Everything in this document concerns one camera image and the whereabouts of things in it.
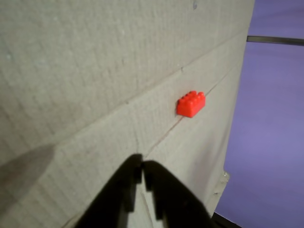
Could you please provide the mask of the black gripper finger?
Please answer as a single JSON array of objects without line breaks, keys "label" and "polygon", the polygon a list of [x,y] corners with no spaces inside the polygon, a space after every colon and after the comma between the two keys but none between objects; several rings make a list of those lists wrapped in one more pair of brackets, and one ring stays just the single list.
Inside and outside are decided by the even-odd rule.
[{"label": "black gripper finger", "polygon": [[129,156],[114,172],[76,223],[77,228],[125,228],[142,182],[141,154]]},{"label": "black gripper finger", "polygon": [[169,170],[156,161],[145,161],[142,168],[157,220],[167,228],[214,227],[203,203]]}]

